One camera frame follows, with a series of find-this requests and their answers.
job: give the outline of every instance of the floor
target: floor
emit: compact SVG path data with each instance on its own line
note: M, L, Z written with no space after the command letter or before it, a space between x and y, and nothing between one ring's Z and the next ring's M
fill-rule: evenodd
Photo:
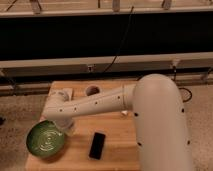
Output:
M185 103L196 171L213 171L213 85L190 86L191 101ZM0 170L23 171L27 158L26 135L38 121L46 95L0 98Z

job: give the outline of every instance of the smartphone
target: smartphone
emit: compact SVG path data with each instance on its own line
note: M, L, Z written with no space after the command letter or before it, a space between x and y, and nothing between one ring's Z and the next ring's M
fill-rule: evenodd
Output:
M101 159L102 149L104 147L105 134L95 132L92 145L90 148L89 157Z

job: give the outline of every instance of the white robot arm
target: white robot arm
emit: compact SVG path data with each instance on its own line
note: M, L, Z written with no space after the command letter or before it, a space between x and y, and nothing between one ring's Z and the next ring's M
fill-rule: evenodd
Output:
M143 171L194 171L183 102L170 78L152 74L136 85L68 100L66 91L53 92L43 110L62 131L73 126L72 117L132 110Z

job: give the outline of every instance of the wooden tabletop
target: wooden tabletop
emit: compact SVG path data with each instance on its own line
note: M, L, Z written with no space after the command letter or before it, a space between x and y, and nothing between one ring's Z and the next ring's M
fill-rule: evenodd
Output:
M3 12L14 0L0 0L0 12ZM39 0L43 11L63 11L63 10L97 10L112 9L112 0ZM121 0L122 8L161 8L163 0ZM173 7L190 7L207 5L205 0L175 0ZM9 12L32 11L29 0L18 0Z
M135 81L68 81L54 82L50 91L73 88L73 98L85 96L88 86L96 85L106 91ZM29 154L26 171L137 171L139 157L136 145L135 127L131 112L127 116L120 112L76 117L76 130L67 137L63 149L56 155L42 160ZM100 160L89 158L95 132L106 135Z

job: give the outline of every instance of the black cable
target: black cable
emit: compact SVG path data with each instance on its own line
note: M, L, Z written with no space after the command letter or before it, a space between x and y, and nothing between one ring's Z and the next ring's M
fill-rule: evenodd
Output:
M173 66L173 70L174 70L174 78L173 78L173 81L176 83L176 78L177 78L177 68L176 66ZM180 87L179 90L185 90L189 93L189 97L188 99L183 99L183 102L186 103L188 101L190 101L192 99L192 92L188 89L188 88L185 88L185 87Z
M185 91L187 91L189 93L188 99L185 99L185 100L183 99L184 103L186 103L186 102L188 102L188 101L190 101L192 99L192 92L188 88L180 87L179 90L185 90Z
M7 7L5 8L5 12L9 11L14 5L15 3L17 2L18 0L13 0L13 2Z
M126 27L126 31L124 32L124 36L121 40L121 43L120 43L119 48L116 52L116 55L115 55L114 59L112 60L112 62L105 68L105 70L102 73L107 72L112 67L112 65L115 63L115 60L117 59L117 57L120 55L121 49L122 49L124 43L126 42L126 38L127 38L128 33L129 33L129 28L130 28L130 25L131 25L133 10L134 10L134 6L132 6L132 8L131 8L131 11L130 11L130 14L129 14L129 19L128 19L128 24L127 24L127 27Z

